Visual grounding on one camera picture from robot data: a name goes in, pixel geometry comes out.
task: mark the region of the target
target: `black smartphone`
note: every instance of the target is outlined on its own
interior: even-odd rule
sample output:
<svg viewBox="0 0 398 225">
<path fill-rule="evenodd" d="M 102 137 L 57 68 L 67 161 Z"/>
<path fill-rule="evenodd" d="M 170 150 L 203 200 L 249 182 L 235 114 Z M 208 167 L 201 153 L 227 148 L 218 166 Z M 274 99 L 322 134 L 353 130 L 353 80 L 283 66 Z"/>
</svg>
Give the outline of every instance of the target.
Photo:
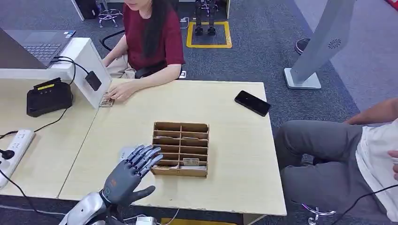
<svg viewBox="0 0 398 225">
<path fill-rule="evenodd" d="M 244 107 L 252 110 L 253 112 L 257 113 L 260 116 L 265 116 L 269 108 L 271 107 L 270 104 L 267 102 L 259 99 L 258 97 L 247 93 L 246 91 L 241 91 L 235 98 L 235 102 L 243 105 Z"/>
</svg>

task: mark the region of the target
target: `yellow label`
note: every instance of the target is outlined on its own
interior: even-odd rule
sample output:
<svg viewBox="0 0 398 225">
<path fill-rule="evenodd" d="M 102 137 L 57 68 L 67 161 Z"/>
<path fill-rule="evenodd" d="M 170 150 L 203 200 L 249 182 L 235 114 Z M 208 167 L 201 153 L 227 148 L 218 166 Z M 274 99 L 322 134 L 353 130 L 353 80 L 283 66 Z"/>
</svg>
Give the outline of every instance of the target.
<svg viewBox="0 0 398 225">
<path fill-rule="evenodd" d="M 44 86 L 44 87 L 40 87 L 40 88 L 38 88 L 38 90 L 43 90 L 43 89 L 46 89 L 46 88 L 52 88 L 54 86 L 54 84 L 50 84 L 50 85 L 47 85 L 47 86 Z"/>
</svg>

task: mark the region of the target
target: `robot thumb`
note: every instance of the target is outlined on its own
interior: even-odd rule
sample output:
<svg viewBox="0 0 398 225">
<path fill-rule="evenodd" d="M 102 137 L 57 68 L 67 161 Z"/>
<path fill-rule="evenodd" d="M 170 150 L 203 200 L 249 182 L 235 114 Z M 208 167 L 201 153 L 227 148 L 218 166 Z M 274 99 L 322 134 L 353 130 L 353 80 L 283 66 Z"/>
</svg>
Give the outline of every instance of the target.
<svg viewBox="0 0 398 225">
<path fill-rule="evenodd" d="M 152 194 L 155 191 L 155 186 L 151 185 L 144 190 L 136 191 L 131 193 L 130 199 L 129 199 L 129 204 L 140 200 L 141 198 L 145 198 L 148 195 Z"/>
</svg>

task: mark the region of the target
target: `robot finger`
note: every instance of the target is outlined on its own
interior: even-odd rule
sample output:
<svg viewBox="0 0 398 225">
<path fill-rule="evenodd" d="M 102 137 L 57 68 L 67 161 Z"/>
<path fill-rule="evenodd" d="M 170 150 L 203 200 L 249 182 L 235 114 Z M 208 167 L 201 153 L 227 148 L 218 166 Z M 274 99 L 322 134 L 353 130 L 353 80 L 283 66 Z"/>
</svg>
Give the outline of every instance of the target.
<svg viewBox="0 0 398 225">
<path fill-rule="evenodd" d="M 131 161 L 136 155 L 137 153 L 142 150 L 145 147 L 145 145 L 139 145 L 138 147 L 136 147 L 136 149 L 127 157 L 128 161 Z"/>
<path fill-rule="evenodd" d="M 150 151 L 153 148 L 152 145 L 148 145 L 145 148 L 141 149 L 135 157 L 133 157 L 133 159 L 131 160 L 131 163 L 133 164 L 133 166 L 135 166 L 140 159 L 146 154 L 146 152 Z"/>
<path fill-rule="evenodd" d="M 145 166 L 138 172 L 141 175 L 141 178 L 143 178 L 152 168 L 152 166 L 154 166 L 155 164 L 157 164 L 161 159 L 163 158 L 163 155 L 157 155 L 155 158 L 149 160 Z"/>
<path fill-rule="evenodd" d="M 157 147 L 148 151 L 145 156 L 137 163 L 136 168 L 139 171 L 156 153 L 160 152 L 161 148 Z"/>
</svg>

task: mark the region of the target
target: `white shirt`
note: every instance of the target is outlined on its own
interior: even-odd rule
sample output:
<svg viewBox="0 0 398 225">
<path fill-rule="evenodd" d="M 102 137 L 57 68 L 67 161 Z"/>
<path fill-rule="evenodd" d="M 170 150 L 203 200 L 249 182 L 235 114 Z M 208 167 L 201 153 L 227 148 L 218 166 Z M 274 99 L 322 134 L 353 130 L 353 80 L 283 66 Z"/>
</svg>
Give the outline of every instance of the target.
<svg viewBox="0 0 398 225">
<path fill-rule="evenodd" d="M 398 119 L 381 127 L 363 127 L 355 156 L 363 178 L 374 192 L 398 184 L 392 170 L 393 159 L 387 153 L 390 150 L 398 150 Z M 388 218 L 398 222 L 398 187 L 376 196 Z"/>
</svg>

